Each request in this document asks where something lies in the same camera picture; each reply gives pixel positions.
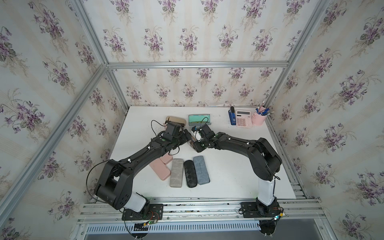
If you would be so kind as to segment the plaid case purple glasses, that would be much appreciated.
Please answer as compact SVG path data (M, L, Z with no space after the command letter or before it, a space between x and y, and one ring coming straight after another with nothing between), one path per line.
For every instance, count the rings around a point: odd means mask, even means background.
M194 149L194 150L197 150L197 146L198 146L198 141L194 141L194 140L190 140L188 141L188 144Z

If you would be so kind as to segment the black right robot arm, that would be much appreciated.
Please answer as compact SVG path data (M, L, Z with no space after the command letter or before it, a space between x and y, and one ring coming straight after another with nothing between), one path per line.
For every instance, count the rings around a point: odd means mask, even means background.
M246 140L230 136L223 132L215 133L204 124L192 127L192 132L200 138L193 141L193 148L198 152L216 149L234 152L247 157L253 172L259 178L257 203L271 206L276 201L275 185L279 179L282 159L265 138Z

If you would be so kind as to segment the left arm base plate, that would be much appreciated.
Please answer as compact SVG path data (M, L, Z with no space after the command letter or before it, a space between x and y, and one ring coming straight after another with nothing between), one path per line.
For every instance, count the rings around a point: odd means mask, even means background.
M140 213L133 210L124 209L122 214L123 221L158 221L163 219L164 205L149 204L146 205Z

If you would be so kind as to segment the grey case red sunglasses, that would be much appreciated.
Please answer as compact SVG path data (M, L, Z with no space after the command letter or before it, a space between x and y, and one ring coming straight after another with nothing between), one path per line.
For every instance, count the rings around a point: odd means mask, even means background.
M184 172L184 160L173 159L171 176L170 176L170 187L181 188L183 185L183 172Z

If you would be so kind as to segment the teal case black glasses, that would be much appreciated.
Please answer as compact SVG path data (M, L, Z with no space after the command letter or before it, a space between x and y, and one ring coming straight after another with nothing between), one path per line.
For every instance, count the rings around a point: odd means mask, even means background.
M206 162L203 156L196 156L193 158L195 170L197 174L198 184L205 185L210 183L210 177L207 170Z

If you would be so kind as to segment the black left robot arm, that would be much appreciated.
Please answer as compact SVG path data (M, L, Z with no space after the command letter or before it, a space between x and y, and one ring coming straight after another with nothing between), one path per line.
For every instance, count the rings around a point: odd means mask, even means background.
M128 208L140 212L140 207L129 207L133 195L135 176L154 160L171 150L179 148L192 139L188 130L179 125L161 132L141 150L120 161L108 160L105 164L94 193L114 209Z

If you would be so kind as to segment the beige case black glasses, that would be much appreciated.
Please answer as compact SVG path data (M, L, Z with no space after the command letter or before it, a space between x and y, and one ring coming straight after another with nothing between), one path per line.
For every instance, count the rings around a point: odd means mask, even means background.
M198 185L198 178L194 162L192 160L185 161L184 170L186 175L187 186L189 188L195 188Z

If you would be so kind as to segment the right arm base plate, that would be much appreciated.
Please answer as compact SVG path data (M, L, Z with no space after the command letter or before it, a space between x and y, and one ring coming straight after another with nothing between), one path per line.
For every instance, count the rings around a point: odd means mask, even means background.
M284 208L280 207L277 201L272 202L269 206L260 201L242 202L238 213L244 218L266 218L277 221L284 215Z

